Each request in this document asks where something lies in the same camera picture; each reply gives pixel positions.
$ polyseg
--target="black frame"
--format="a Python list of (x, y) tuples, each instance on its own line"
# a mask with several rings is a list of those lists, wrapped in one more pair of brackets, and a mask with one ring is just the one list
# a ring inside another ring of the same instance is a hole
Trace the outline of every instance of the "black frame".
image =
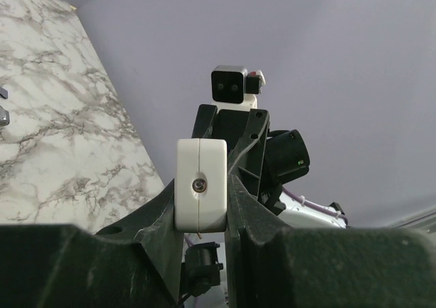
[[(266, 110), (201, 105), (192, 138), (228, 142), (231, 307), (434, 307), (434, 247), (406, 230), (295, 230), (258, 201)], [(0, 227), (0, 307), (176, 307), (174, 181), (96, 235)]]

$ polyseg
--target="marble wall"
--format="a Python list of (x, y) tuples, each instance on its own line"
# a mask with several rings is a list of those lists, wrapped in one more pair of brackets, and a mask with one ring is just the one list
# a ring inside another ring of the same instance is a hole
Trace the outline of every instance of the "marble wall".
[(0, 0), (0, 86), (0, 223), (93, 232), (163, 189), (67, 3)]

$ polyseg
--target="cable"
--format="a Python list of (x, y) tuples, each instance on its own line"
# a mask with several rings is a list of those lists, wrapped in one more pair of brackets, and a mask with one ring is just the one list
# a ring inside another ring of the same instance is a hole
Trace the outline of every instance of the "cable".
[(345, 224), (348, 225), (348, 218), (344, 214), (333, 213), (332, 211), (329, 211), (328, 209), (322, 208), (322, 207), (318, 206), (317, 204), (314, 204), (310, 201), (302, 199), (301, 197), (297, 196), (296, 194), (293, 194), (291, 191), (285, 189), (284, 187), (283, 187), (283, 192), (285, 194), (287, 194), (289, 197), (291, 197), (293, 200), (299, 202), (300, 204), (302, 204), (304, 206), (308, 206), (309, 208), (312, 208), (314, 211), (318, 211), (320, 213), (323, 213), (323, 214), (326, 214), (326, 215), (329, 215), (332, 217), (343, 219)]
[(188, 293), (188, 294), (185, 294), (184, 296), (182, 296), (182, 298), (178, 301), (178, 306), (179, 307), (182, 307), (183, 306), (183, 303), (190, 297), (191, 295)]
[(188, 245), (188, 247), (192, 247), (193, 246), (193, 242), (191, 241), (191, 239), (185, 234), (185, 242)]

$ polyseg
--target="screw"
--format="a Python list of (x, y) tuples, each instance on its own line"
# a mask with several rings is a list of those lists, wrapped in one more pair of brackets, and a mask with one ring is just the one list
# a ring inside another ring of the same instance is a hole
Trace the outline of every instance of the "screw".
[(201, 194), (202, 192), (205, 192), (206, 188), (207, 188), (207, 183), (204, 179), (196, 179), (192, 183), (192, 189), (195, 192), (198, 192), (199, 194)]

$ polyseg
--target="black connector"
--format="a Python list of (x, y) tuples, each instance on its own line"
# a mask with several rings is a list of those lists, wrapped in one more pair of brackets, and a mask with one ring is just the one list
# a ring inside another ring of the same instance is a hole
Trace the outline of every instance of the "black connector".
[(245, 79), (245, 93), (258, 95), (262, 87), (262, 78), (260, 75), (248, 75)]
[(218, 262), (217, 248), (218, 243), (209, 242), (187, 249), (182, 264), (181, 294), (199, 296), (220, 284), (219, 271), (223, 269), (223, 264)]
[(275, 131), (266, 141), (265, 164), (272, 177), (281, 184), (298, 179), (309, 172), (309, 153), (300, 132)]
[(342, 215), (345, 215), (345, 212), (343, 211), (341, 205), (338, 204), (337, 202), (332, 202), (328, 206), (334, 208), (335, 211), (340, 211)]

